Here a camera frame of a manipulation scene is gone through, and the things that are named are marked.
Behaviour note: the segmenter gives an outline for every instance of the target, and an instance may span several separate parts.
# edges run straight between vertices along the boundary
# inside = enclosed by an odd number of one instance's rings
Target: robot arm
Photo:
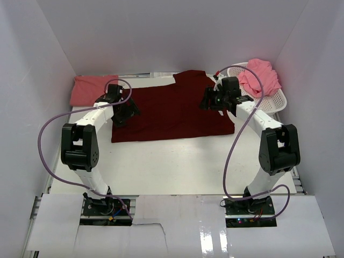
[[[236,77],[218,80],[214,88],[205,89],[200,104],[204,110],[227,110],[234,116],[246,121],[255,108],[255,102],[249,96],[242,96],[239,81]],[[248,122],[261,138],[259,149],[260,168],[253,182],[244,191],[244,197],[270,191],[277,181],[294,166],[300,163],[298,135],[295,126],[283,125],[262,110],[256,110]],[[249,210],[260,207],[271,201],[266,195],[257,196],[245,207]]]
[[[96,100],[94,106],[102,106],[118,102],[122,99],[123,87],[110,84],[108,92]],[[74,124],[64,124],[61,140],[61,160],[73,170],[84,185],[100,194],[111,194],[110,187],[104,182],[96,165],[99,161],[97,132],[109,120],[117,126],[124,126],[125,121],[140,114],[134,101],[130,98],[126,103],[99,107],[88,112]],[[102,199],[88,190],[86,198]]]

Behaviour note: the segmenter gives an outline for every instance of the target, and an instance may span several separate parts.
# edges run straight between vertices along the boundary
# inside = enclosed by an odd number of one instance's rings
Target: white plastic basket
[[[236,63],[238,66],[247,66],[247,62]],[[239,73],[244,71],[244,69],[239,67],[232,67],[227,69],[228,76],[238,76]],[[259,98],[254,98],[249,93],[247,93],[243,86],[240,85],[241,93],[243,95],[248,95],[253,98],[254,102],[257,103]],[[274,113],[283,110],[286,107],[286,98],[283,91],[279,89],[273,96],[265,96],[262,103],[259,105],[259,109],[263,110],[266,114],[273,115]]]

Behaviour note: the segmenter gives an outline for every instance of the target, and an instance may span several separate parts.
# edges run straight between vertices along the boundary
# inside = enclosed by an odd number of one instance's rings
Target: pink towel
[[[272,96],[281,88],[278,82],[277,73],[273,70],[269,61],[263,61],[257,58],[251,59],[248,61],[247,68],[254,71],[262,81],[265,96]],[[253,97],[260,98],[262,96],[259,82],[249,71],[242,71],[238,75],[238,79],[243,88]]]
[[[104,94],[106,82],[117,78],[117,75],[76,76],[69,104],[71,106],[93,106],[97,98]]]

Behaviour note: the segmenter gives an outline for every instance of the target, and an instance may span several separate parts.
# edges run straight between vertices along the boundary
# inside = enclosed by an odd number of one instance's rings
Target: white tabletop
[[[168,85],[173,78],[127,79],[133,88]],[[73,114],[73,123],[85,112]],[[243,122],[231,115],[235,133],[225,136],[190,139],[111,143],[112,122],[98,132],[99,163],[104,181],[115,195],[222,195],[223,170],[228,151]],[[230,160],[227,191],[242,194],[260,167],[260,138],[246,128]],[[79,177],[58,161],[55,173],[65,180],[79,182]],[[286,184],[292,193],[296,189],[290,173],[277,184]],[[84,189],[53,181],[51,193],[83,193]],[[286,193],[284,188],[275,193]]]

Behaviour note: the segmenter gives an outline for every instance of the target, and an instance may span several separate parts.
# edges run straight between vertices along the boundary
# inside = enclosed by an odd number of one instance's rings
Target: white wall
[[[79,75],[274,62],[307,0],[37,0]]]
[[[275,67],[298,128],[305,189],[315,194],[337,257],[344,257],[344,2],[311,0]]]
[[[35,196],[47,180],[37,136],[69,109],[75,73],[35,0],[0,1],[0,257],[20,257]],[[63,120],[47,129],[52,165]]]

